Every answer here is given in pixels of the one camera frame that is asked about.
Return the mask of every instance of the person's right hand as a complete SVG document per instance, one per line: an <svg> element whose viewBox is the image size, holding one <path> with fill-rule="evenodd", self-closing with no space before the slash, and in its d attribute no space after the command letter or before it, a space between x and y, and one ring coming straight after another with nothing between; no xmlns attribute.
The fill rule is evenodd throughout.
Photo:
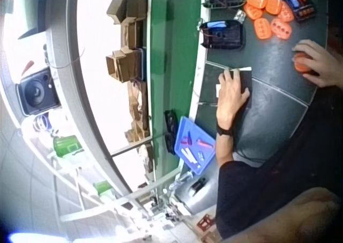
<svg viewBox="0 0 343 243"><path fill-rule="evenodd" d="M343 89L343 61L333 57L326 49L311 40L300 41L293 51L305 52L313 59L297 58L296 63L314 70L319 76L304 74L303 76L320 88L338 86Z"/></svg>

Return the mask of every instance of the green cup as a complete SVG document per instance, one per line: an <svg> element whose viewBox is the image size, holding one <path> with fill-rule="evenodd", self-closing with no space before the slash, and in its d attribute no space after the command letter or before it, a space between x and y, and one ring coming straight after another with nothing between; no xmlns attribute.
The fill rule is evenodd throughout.
<svg viewBox="0 0 343 243"><path fill-rule="evenodd" d="M63 157L77 150L82 150L82 146L75 135L61 138L55 137L54 150L58 157Z"/></svg>
<svg viewBox="0 0 343 243"><path fill-rule="evenodd" d="M112 186L110 183L108 183L106 180L102 181L100 183L93 183L93 187L98 192L98 195L100 196L105 191L108 191L109 189L112 189Z"/></svg>

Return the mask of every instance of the black sleeve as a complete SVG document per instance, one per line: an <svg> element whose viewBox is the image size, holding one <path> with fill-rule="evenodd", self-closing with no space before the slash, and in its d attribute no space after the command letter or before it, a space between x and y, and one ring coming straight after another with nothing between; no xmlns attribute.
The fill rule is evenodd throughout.
<svg viewBox="0 0 343 243"><path fill-rule="evenodd" d="M243 162L228 162L221 166L218 180L217 200L217 229L222 235L223 231L230 232L234 228L226 228L225 220L231 215L230 208L235 206L239 209L242 194L248 188L249 180L256 174L257 168L253 168Z"/></svg>

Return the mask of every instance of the black shirt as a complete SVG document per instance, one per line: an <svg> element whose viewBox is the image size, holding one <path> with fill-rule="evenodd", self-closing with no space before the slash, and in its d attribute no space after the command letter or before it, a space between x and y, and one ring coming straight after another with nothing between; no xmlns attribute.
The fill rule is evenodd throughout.
<svg viewBox="0 0 343 243"><path fill-rule="evenodd" d="M227 239L313 187L342 196L342 131L329 119L300 128L261 168L228 162L220 168L216 223Z"/></svg>

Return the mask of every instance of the plastic part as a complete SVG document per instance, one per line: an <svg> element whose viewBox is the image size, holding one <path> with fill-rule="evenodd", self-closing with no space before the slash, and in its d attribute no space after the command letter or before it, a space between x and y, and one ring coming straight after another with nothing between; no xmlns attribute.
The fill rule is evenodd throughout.
<svg viewBox="0 0 343 243"><path fill-rule="evenodd" d="M290 35L292 34L292 28L286 22L283 22L279 18L275 18L271 22L272 32L279 38L283 40L288 40Z"/></svg>
<svg viewBox="0 0 343 243"><path fill-rule="evenodd" d="M261 40L266 40L272 37L272 30L267 19L259 18L254 22L256 35Z"/></svg>
<svg viewBox="0 0 343 243"><path fill-rule="evenodd" d="M300 72L300 73L308 73L308 72L311 72L311 71L312 71L311 68L309 68L309 67L306 66L306 65L299 64L299 63L296 62L296 60L297 60L298 58L302 58L302 57L308 58L308 59L312 59L309 55L307 55L307 54L305 54L305 53L303 53L303 52L295 54L295 56L294 56L294 61L295 61L295 62L294 62L294 67L295 67L295 69L296 69L298 72Z"/></svg>
<svg viewBox="0 0 343 243"><path fill-rule="evenodd" d="M247 14L248 17L252 20L256 20L258 18L261 18L263 15L263 11L261 9L257 9L256 7L246 3L244 6L244 11Z"/></svg>
<svg viewBox="0 0 343 243"><path fill-rule="evenodd" d="M292 10L284 1L282 1L282 8L281 8L281 12L278 15L278 18L280 18L284 22L291 22L294 20L294 15L293 15Z"/></svg>
<svg viewBox="0 0 343 243"><path fill-rule="evenodd" d="M247 0L247 2L258 9L264 9L267 5L267 0Z"/></svg>
<svg viewBox="0 0 343 243"><path fill-rule="evenodd" d="M280 13L282 8L282 0L268 0L266 11L269 14L277 15Z"/></svg>

